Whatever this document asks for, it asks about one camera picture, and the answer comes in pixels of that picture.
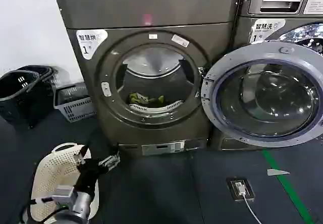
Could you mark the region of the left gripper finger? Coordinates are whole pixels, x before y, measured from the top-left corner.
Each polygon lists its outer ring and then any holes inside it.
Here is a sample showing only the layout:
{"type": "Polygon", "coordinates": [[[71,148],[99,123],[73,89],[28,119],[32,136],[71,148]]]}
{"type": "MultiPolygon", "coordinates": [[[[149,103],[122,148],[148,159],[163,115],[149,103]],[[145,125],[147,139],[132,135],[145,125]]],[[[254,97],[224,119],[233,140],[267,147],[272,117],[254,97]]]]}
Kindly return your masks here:
{"type": "Polygon", "coordinates": [[[98,164],[118,164],[119,163],[119,154],[110,155],[105,159],[101,160],[98,164]]]}
{"type": "Polygon", "coordinates": [[[113,168],[115,168],[118,164],[101,164],[100,166],[105,168],[106,170],[112,170],[113,168]]]}

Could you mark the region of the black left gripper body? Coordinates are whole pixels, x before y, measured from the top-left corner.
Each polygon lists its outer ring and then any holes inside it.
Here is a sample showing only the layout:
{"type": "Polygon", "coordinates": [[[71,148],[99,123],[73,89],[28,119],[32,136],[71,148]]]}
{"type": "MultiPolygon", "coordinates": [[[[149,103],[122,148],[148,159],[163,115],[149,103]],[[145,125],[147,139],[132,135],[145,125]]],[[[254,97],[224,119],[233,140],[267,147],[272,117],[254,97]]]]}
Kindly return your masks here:
{"type": "Polygon", "coordinates": [[[99,159],[87,158],[84,163],[79,163],[77,169],[80,173],[75,184],[77,192],[94,192],[95,184],[101,175],[101,167],[99,166],[99,159]]]}

